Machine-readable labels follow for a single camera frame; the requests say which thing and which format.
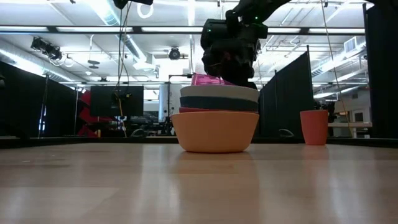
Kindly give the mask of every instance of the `bowl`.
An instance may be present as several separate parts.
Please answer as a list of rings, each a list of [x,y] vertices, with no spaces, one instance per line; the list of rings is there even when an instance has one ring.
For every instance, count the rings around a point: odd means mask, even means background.
[[[259,92],[252,88],[231,85],[197,85],[186,86],[181,96],[214,96],[258,102]]]
[[[201,109],[201,108],[179,108],[180,113],[189,113],[189,112],[211,112],[211,111],[229,111],[229,110],[211,110],[211,109]],[[247,113],[255,113],[258,114],[257,111],[234,111],[234,112],[247,112]]]
[[[257,112],[257,102],[214,96],[182,96],[181,107],[227,111],[252,111]]]
[[[188,152],[232,153],[246,150],[259,115],[243,112],[192,112],[171,116],[178,142]]]

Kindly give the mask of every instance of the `ceiling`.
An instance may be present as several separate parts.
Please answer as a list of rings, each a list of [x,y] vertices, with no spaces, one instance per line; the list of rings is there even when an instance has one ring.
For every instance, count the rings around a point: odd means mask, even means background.
[[[362,3],[365,1],[329,1],[325,8],[325,17],[329,27],[363,27]],[[129,26],[202,26],[208,18],[220,19],[228,10],[237,5],[237,1],[222,1],[218,7],[217,0],[155,0],[153,14],[146,19],[139,15],[139,7],[133,3],[127,24]],[[69,0],[0,0],[0,23],[2,25],[21,26],[104,26],[100,18],[101,11],[113,10],[119,17],[120,10],[113,6],[111,0],[76,0],[71,4]],[[141,12],[145,15],[150,11],[149,6],[142,6]],[[265,21],[268,26],[282,27],[322,27],[324,26],[322,5],[316,0],[296,0],[279,8]],[[30,48],[33,37],[41,37],[45,41],[61,48],[64,55],[74,61],[65,62],[60,68],[84,80],[97,81],[100,77],[117,76],[118,74],[118,47],[119,40],[115,35],[94,35],[92,49],[90,50],[90,35],[66,34],[0,34],[0,39],[22,49],[29,54],[40,57],[46,61],[48,58]],[[138,48],[144,53],[153,54],[155,64],[160,67],[160,77],[156,78],[154,72],[136,70],[133,65],[133,56],[125,49],[125,60],[128,74],[132,80],[142,81],[142,77],[152,81],[167,81],[167,75],[181,74],[190,71],[190,59],[171,61],[167,58],[171,47],[178,47],[182,54],[190,58],[190,35],[183,34],[140,34],[131,35]],[[344,43],[353,36],[331,36],[331,49],[334,54],[344,49]],[[200,35],[192,35],[194,71],[204,73],[201,57],[203,49],[200,47]],[[328,38],[326,36],[294,36],[270,35],[268,39],[261,40],[262,51],[254,66],[255,78],[253,81],[270,79],[274,70],[279,70],[295,60],[299,55],[310,48],[312,68],[316,68],[322,60],[330,56]],[[338,77],[355,72],[366,66],[365,60],[358,57],[349,58],[337,67]],[[99,61],[99,69],[88,68],[89,59]],[[366,72],[350,77],[349,81],[366,81]],[[314,82],[332,82],[334,73],[330,71],[314,77]],[[189,81],[184,77],[175,77],[172,80]],[[314,87],[315,92],[324,91],[325,85]]]

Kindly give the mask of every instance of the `orange cup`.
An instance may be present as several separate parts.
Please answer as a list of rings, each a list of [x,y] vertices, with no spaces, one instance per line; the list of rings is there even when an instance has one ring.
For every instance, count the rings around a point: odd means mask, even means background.
[[[301,111],[301,128],[307,145],[323,146],[328,137],[328,111]]]

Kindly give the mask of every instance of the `ductwork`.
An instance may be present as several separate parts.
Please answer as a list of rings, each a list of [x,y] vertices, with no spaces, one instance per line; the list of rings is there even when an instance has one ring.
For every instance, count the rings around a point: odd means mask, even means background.
[[[89,1],[90,6],[101,20],[108,26],[120,26],[121,21],[112,10],[109,0],[92,0]],[[141,49],[137,46],[130,35],[122,35],[121,41],[126,43],[127,49],[132,53],[138,62],[146,62],[147,58]]]
[[[0,40],[0,60],[9,65],[25,70],[36,75],[50,75],[52,80],[57,82],[84,82],[86,80],[76,76],[50,62],[38,58],[18,47]]]
[[[333,67],[338,67],[348,62],[347,59],[359,54],[366,48],[366,38],[365,37],[353,37],[352,39],[344,43],[344,48],[333,55],[334,63],[331,56],[319,61],[318,65],[314,66],[312,69],[312,77],[324,74]]]

